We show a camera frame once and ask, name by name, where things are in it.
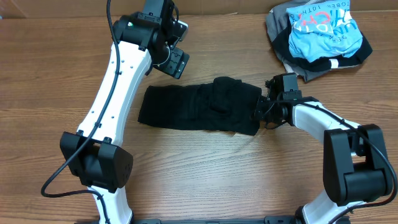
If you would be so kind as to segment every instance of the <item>white label on clothing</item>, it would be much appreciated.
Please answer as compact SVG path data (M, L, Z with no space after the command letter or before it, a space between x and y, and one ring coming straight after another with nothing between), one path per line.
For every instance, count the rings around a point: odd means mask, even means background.
M331 67L330 68L338 68L338 61L337 59L329 59L330 63L331 63Z

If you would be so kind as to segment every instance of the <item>black cloth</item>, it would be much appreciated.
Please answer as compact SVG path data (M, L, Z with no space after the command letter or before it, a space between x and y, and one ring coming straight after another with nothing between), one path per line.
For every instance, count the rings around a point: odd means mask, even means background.
M363 36L361 47L355 52L355 54L349 58L343 57L342 55L336 57L320 57L313 62L309 62L305 58L293 57L289 50L289 35L292 32L292 26L289 24L275 40L272 42L273 48L280 53L286 60L291 63L298 65L299 67L311 71L311 72L322 72L331 69L331 62L329 59L337 59L339 67L352 67L362 64L365 59L372 53L373 49L370 46L368 40Z
M158 128L219 130L255 135L256 109L261 88L229 77L191 86L150 86L138 122Z

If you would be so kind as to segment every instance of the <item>stack of folded clothes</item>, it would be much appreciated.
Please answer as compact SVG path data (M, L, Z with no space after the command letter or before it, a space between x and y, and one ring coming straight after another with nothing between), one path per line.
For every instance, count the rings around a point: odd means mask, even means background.
M349 0L293 0L266 17L267 33L287 72L306 82L331 69L355 67L372 48L349 12Z

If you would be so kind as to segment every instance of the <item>wooden table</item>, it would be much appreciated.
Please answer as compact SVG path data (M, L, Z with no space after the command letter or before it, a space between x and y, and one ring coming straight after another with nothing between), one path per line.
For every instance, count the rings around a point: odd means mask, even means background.
M180 48L191 59L180 80L153 71L137 91L123 148L134 155L126 186L136 218L262 218L292 215L323 189L323 148L285 125L254 137L217 131L177 131L137 122L149 85L210 83L229 76L263 88L284 73L264 28L266 15L184 16L190 33ZM357 68L308 84L330 110L384 131L398 169L398 12L355 12L374 52ZM108 64L106 19L0 21L0 223L95 220L91 195L44 198L40 188L64 158L63 131L86 116ZM69 170L48 191L84 189ZM353 223L397 223L398 202L358 210Z

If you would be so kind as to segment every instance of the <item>folded blue shirt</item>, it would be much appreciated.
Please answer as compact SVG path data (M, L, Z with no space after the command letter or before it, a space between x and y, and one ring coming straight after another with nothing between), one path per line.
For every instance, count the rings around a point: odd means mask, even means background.
M349 13L349 0L327 1L286 9L292 25L289 50L309 62L320 57L351 57L362 34Z

